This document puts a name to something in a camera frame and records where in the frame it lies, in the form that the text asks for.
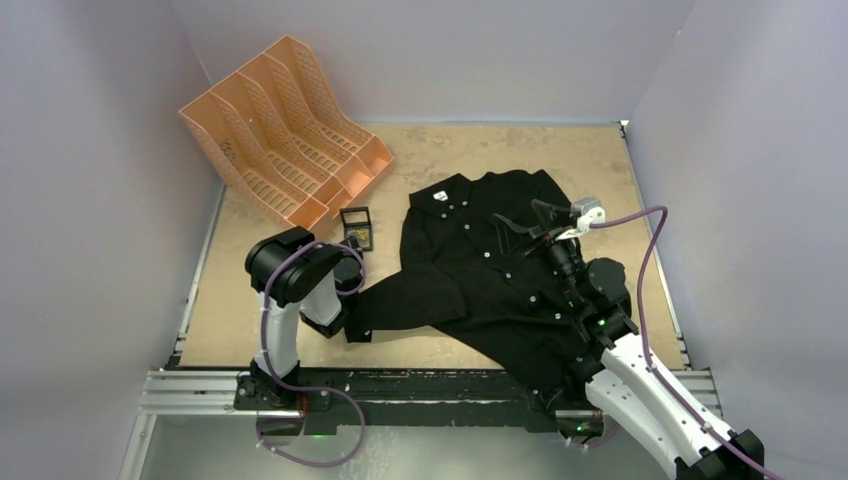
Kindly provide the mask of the gold leaf brooch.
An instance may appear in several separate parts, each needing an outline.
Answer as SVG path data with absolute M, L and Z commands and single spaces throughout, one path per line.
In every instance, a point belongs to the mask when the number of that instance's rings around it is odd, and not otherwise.
M 371 243 L 371 234 L 368 229 L 355 228 L 350 231 L 350 235 L 355 237 L 360 245 L 367 245 Z

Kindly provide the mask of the small black rectangular frame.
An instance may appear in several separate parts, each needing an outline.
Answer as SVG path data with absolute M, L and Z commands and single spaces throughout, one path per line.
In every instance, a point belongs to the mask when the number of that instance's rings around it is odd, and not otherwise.
M 342 208 L 339 211 L 343 226 L 342 245 L 362 252 L 374 250 L 373 222 L 367 206 Z

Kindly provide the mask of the black button shirt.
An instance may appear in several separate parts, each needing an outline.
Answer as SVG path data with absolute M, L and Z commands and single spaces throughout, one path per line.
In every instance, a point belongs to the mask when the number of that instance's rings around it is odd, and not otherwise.
M 578 303 L 543 258 L 502 253 L 494 217 L 537 226 L 532 201 L 567 207 L 562 189 L 544 170 L 512 170 L 476 180 L 455 174 L 408 199 L 400 269 L 358 294 L 348 341 L 431 326 L 532 389 L 561 387 L 568 364 L 589 347 Z

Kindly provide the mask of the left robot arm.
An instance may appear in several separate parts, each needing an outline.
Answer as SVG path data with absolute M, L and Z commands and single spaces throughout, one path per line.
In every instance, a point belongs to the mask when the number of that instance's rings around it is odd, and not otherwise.
M 364 286 L 362 248 L 354 236 L 323 243 L 296 226 L 254 245 L 245 270 L 260 307 L 250 377 L 264 401 L 284 409 L 300 387 L 298 327 L 305 323 L 328 338 L 344 327 Z

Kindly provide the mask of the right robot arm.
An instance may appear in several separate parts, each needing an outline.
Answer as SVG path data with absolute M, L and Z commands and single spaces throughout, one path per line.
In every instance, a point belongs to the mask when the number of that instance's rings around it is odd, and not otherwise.
M 569 207 L 531 203 L 536 226 L 493 217 L 503 254 L 541 257 L 558 277 L 583 346 L 566 365 L 564 399 L 589 403 L 626 430 L 671 479 L 767 479 L 765 449 L 752 431 L 735 431 L 691 393 L 651 350 L 643 318 L 628 311 L 621 263 L 585 261 L 580 239 L 612 227 L 600 201 Z

